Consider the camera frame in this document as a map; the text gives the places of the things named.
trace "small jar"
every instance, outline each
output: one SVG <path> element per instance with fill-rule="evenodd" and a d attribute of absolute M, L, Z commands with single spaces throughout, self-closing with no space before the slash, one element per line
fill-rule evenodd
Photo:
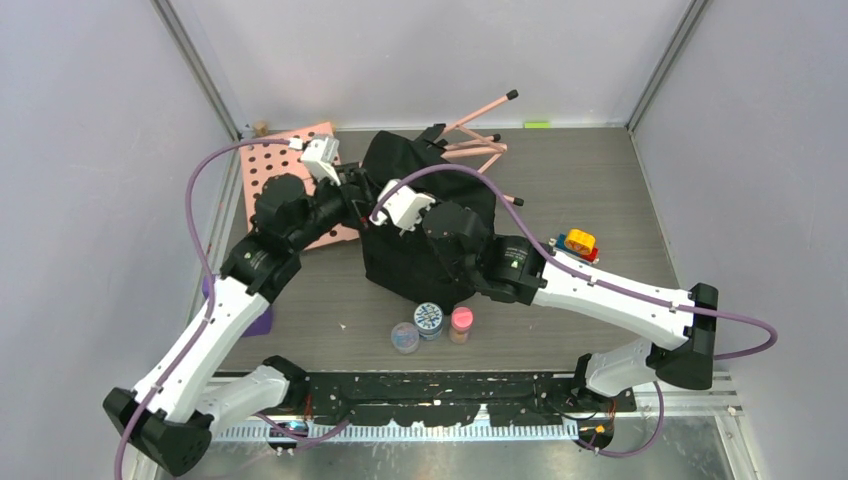
<path fill-rule="evenodd" d="M 442 333 L 444 314 L 438 305 L 432 302 L 418 305 L 413 314 L 413 321 L 418 327 L 418 333 L 424 340 L 435 340 Z"/>
<path fill-rule="evenodd" d="M 392 329 L 392 345 L 398 352 L 408 355 L 418 350 L 420 344 L 421 337 L 418 335 L 418 328 L 415 325 L 403 322 L 398 323 Z"/>
<path fill-rule="evenodd" d="M 474 314 L 467 307 L 457 307 L 451 314 L 450 339 L 457 345 L 468 341 L 471 333 L 471 324 L 474 322 Z"/>

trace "jar lid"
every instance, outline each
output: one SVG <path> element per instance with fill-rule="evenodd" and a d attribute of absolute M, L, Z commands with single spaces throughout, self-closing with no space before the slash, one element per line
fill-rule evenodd
<path fill-rule="evenodd" d="M 457 330 L 466 330 L 474 322 L 474 314 L 468 307 L 457 307 L 451 314 L 451 325 Z"/>
<path fill-rule="evenodd" d="M 441 330 L 445 316 L 438 305 L 427 302 L 418 305 L 412 318 L 415 320 L 415 326 L 418 327 L 418 330 L 427 335 Z"/>

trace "white plastic bracket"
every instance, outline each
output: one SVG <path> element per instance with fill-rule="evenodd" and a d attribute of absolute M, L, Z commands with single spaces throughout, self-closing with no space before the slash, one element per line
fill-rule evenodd
<path fill-rule="evenodd" d="M 607 353 L 593 353 L 586 366 L 586 387 L 605 397 L 625 388 L 653 382 L 657 373 L 647 365 L 653 344 L 640 338 Z"/>
<path fill-rule="evenodd" d="M 300 156 L 300 161 L 315 180 L 329 178 L 333 184 L 341 185 L 339 174 L 333 166 L 338 151 L 339 141 L 336 138 L 330 135 L 315 135 Z"/>
<path fill-rule="evenodd" d="M 209 426 L 212 438 L 247 417 L 283 403 L 289 381 L 279 370 L 261 365 L 234 382 L 218 387 L 197 401 L 197 411 L 215 419 Z"/>
<path fill-rule="evenodd" d="M 380 199 L 398 184 L 398 180 L 389 180 L 386 183 L 383 191 L 380 192 Z M 392 223 L 404 231 L 415 230 L 415 225 L 421 223 L 421 210 L 430 210 L 430 207 L 436 203 L 436 199 L 423 193 L 416 193 L 415 190 L 408 186 L 402 187 L 394 195 L 392 195 L 380 212 L 377 213 L 377 220 L 371 220 L 374 225 L 383 225 L 386 220 L 391 218 Z"/>

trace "gray table surface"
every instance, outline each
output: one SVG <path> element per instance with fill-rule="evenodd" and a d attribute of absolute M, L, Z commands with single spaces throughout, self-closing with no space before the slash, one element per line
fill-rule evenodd
<path fill-rule="evenodd" d="M 399 132 L 414 136 L 417 132 Z M 663 287 L 677 282 L 630 138 L 624 129 L 500 130 L 509 151 L 487 175 L 526 200 L 519 209 L 539 238 L 580 228 L 597 238 L 599 268 Z M 343 162 L 360 161 L 374 132 L 339 132 Z M 460 159 L 478 166 L 485 158 Z M 247 231 L 243 205 L 230 245 Z M 498 233 L 518 229 L 503 207 Z M 581 314 L 477 295 L 464 302 L 475 314 L 471 337 L 422 342 L 412 355 L 389 340 L 415 304 L 365 279 L 358 241 L 302 255 L 303 268 L 274 303 L 270 334 L 242 338 L 222 370 L 252 370 L 281 355 L 318 370 L 572 370 L 577 358 L 631 341 L 635 335 Z"/>

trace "black cloth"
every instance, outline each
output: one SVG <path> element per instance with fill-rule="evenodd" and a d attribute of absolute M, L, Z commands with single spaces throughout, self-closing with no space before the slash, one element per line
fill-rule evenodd
<path fill-rule="evenodd" d="M 431 165 L 448 163 L 442 150 L 425 141 L 412 141 L 390 132 L 374 136 L 362 166 L 379 190 L 389 180 L 401 179 Z M 474 210 L 494 232 L 495 195 L 479 180 L 459 172 L 438 172 L 412 182 L 418 192 L 440 201 L 452 201 Z M 373 224 L 361 232 L 365 276 L 370 281 L 416 303 L 433 302 L 445 312 L 474 295 L 470 285 L 453 281 L 431 249 L 420 228 L 399 235 L 397 227 Z"/>

